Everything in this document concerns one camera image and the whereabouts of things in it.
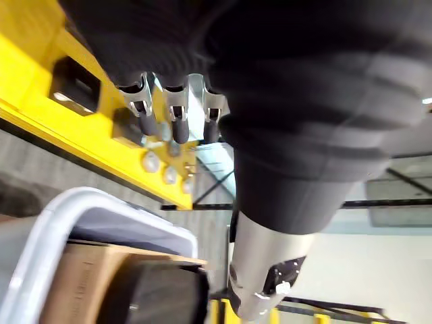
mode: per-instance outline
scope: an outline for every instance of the concrete floor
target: concrete floor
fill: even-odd
[[[204,169],[200,168],[198,172],[195,197],[215,181]],[[198,238],[198,256],[209,262],[212,290],[223,287],[225,234],[230,212],[160,211],[159,201],[0,130],[0,214],[15,217],[38,215],[60,192],[77,186],[101,189],[190,230]],[[223,188],[203,200],[203,203],[230,202],[232,197]]]

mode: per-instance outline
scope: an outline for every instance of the yellow shelf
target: yellow shelf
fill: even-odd
[[[195,164],[196,143],[182,146],[179,157],[171,157],[164,143],[155,149],[161,159],[159,171],[148,173],[142,167],[147,149],[131,148],[111,138],[113,113],[125,106],[124,101],[96,59],[64,29],[64,15],[56,0],[0,0],[0,21],[1,118],[180,208],[192,207],[192,197],[182,192],[182,181],[188,174],[184,166]],[[101,81],[96,114],[81,116],[48,97],[53,66],[65,56]],[[165,120],[159,89],[153,96],[157,119]],[[168,165],[180,175],[172,185],[163,181]]]

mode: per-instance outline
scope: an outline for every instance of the black rubber finger tip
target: black rubber finger tip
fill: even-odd
[[[178,144],[184,144],[189,139],[189,125],[187,120],[176,120],[172,122],[173,139]]]
[[[216,143],[219,140],[219,127],[214,120],[204,124],[204,141],[206,144]]]
[[[150,116],[141,115],[138,118],[141,132],[147,136],[157,135],[157,123],[155,114],[152,113]]]

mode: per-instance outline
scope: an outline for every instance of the white wall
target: white wall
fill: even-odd
[[[292,296],[384,308],[432,323],[432,237],[319,234]]]

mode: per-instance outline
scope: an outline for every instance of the white plastic bin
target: white plastic bin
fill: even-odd
[[[38,217],[0,224],[0,324],[38,323],[68,238],[197,257],[186,229],[94,188],[74,188]]]

